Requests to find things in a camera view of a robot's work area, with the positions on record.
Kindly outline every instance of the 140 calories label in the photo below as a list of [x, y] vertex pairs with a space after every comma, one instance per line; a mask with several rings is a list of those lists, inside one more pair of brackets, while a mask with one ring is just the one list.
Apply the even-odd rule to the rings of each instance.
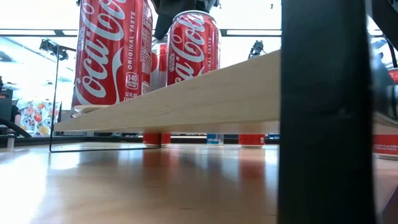
[[139, 76], [134, 72], [126, 73], [126, 87], [130, 90], [137, 90], [139, 83]]

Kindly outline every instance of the can bottom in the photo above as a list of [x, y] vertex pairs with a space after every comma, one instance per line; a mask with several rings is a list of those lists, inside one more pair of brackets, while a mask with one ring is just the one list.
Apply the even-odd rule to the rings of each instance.
[[239, 145], [242, 148], [250, 148], [250, 149], [260, 149], [262, 148], [264, 145]]
[[[144, 143], [144, 145], [145, 145], [145, 146], [150, 146], [150, 147], [158, 146], [158, 144], [145, 144], [145, 143]], [[171, 144], [168, 143], [168, 144], [161, 144], [160, 146], [162, 146], [162, 147], [167, 147], [167, 146], [170, 146], [170, 145], [171, 145]]]
[[379, 159], [388, 159], [398, 161], [398, 155], [376, 153]]

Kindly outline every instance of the ceiling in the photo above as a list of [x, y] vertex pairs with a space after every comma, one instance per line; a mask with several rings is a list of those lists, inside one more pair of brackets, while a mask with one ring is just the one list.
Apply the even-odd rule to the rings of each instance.
[[[247, 1], [250, 4], [242, 4], [241, 0], [220, 2], [221, 9], [214, 7], [210, 12], [219, 28], [280, 29], [280, 0]], [[76, 5], [76, 0], [2, 1], [1, 5], [1, 17], [8, 18], [0, 20], [2, 29], [78, 28], [79, 7]], [[157, 15], [154, 10], [152, 12], [156, 22]]]

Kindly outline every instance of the red can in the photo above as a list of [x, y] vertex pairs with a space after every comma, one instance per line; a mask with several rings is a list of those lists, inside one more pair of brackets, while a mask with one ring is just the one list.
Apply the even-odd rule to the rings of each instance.
[[150, 90], [166, 86], [167, 81], [167, 39], [152, 42], [152, 64], [150, 67]]
[[167, 84], [220, 68], [220, 30], [214, 18], [201, 11], [174, 17], [169, 34]]
[[397, 84], [398, 83], [398, 68], [392, 68], [390, 70], [388, 70], [391, 78], [393, 79], [394, 83]]
[[240, 134], [239, 145], [241, 147], [261, 148], [266, 144], [265, 134]]
[[[150, 89], [157, 90], [166, 86], [167, 40], [155, 40], [152, 43], [152, 66], [150, 70]], [[159, 145], [159, 133], [144, 133], [142, 142], [146, 146]], [[171, 143], [170, 133], [162, 134], [162, 147]]]
[[113, 105], [149, 91], [147, 0], [82, 0], [72, 106]]
[[170, 133], [145, 133], [142, 138], [142, 143], [146, 146], [158, 146], [159, 142], [161, 142], [162, 147], [166, 147], [171, 143], [171, 134]]
[[398, 160], [398, 135], [374, 134], [373, 151], [380, 158]]

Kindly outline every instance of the fruit poster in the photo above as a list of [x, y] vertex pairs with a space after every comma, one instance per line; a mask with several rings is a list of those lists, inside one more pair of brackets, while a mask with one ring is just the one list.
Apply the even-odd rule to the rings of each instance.
[[[55, 104], [54, 124], [58, 121], [61, 102]], [[49, 137], [51, 130], [53, 103], [49, 101], [19, 100], [17, 107], [21, 112], [21, 123], [18, 124], [32, 137]]]

